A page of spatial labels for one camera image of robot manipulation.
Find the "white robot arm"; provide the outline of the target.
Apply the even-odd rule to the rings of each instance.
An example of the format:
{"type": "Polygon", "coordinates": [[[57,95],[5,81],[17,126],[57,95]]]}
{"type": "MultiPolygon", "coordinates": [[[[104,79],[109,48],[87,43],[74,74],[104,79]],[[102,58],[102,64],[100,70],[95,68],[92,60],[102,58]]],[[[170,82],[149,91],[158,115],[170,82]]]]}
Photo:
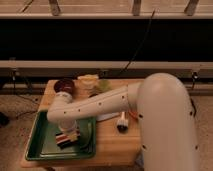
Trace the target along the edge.
{"type": "Polygon", "coordinates": [[[199,143],[189,93],[168,73],[74,102],[58,92],[47,118],[64,130],[76,119],[135,110],[138,114],[144,171],[199,171],[199,143]]]}

